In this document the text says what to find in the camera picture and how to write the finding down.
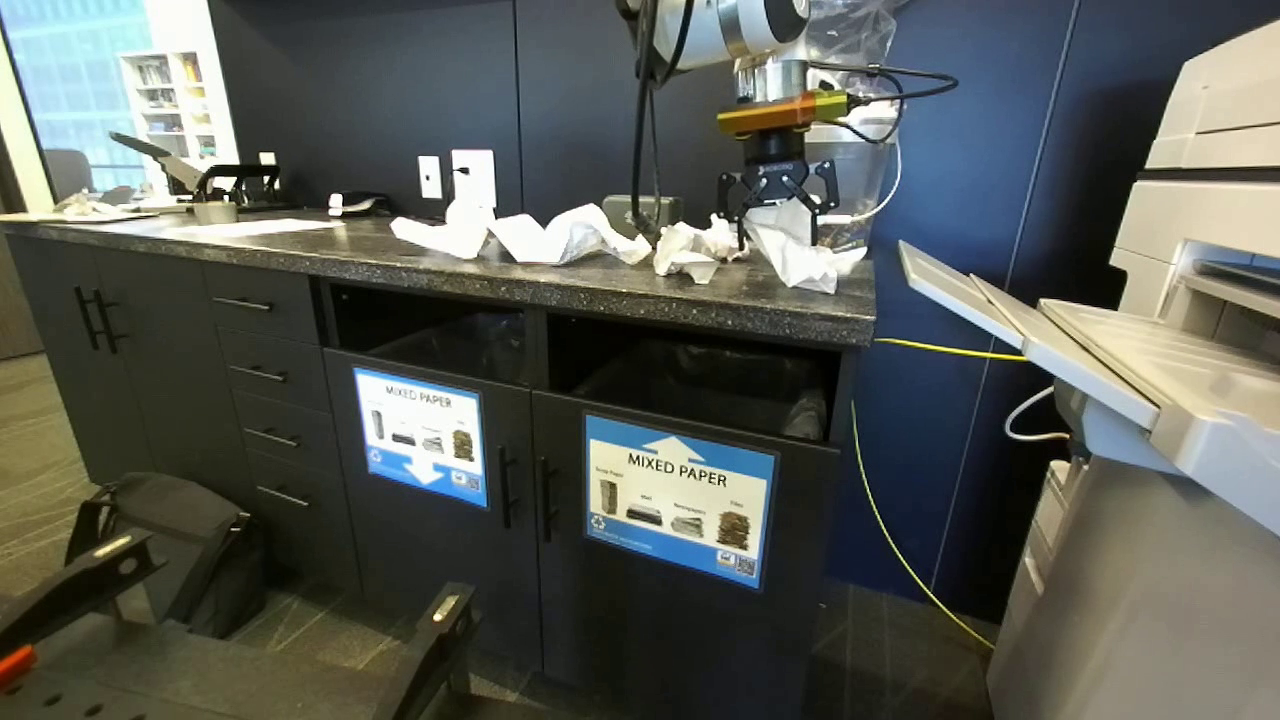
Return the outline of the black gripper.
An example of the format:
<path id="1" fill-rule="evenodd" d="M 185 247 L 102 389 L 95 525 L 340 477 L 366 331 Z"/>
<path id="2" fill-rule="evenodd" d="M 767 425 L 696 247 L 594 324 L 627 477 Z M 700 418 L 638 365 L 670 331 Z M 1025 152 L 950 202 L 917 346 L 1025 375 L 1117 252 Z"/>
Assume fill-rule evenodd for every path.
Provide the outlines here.
<path id="1" fill-rule="evenodd" d="M 735 247 L 751 247 L 749 209 L 800 200 L 806 211 L 806 244 L 823 247 L 820 219 L 841 200 L 834 162 L 812 160 L 800 133 L 743 135 L 743 166 L 716 180 L 716 209 L 733 223 Z"/>

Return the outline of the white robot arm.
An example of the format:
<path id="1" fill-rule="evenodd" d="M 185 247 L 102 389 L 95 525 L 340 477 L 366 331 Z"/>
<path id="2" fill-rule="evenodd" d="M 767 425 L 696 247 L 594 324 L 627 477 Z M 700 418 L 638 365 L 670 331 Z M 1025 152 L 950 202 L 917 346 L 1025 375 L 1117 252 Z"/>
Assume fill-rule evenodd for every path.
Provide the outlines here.
<path id="1" fill-rule="evenodd" d="M 643 170 L 657 160 L 657 92 L 691 66 L 726 64 L 735 99 L 716 111 L 716 126 L 743 146 L 743 162 L 716 180 L 716 211 L 735 228 L 751 209 L 794 200 L 806 215 L 834 209 L 834 162 L 804 152 L 812 125 L 844 118 L 855 99 L 844 88 L 812 88 L 794 56 L 812 19 L 806 0 L 613 0 L 633 40 L 636 118 L 627 211 L 653 238 L 643 211 Z"/>

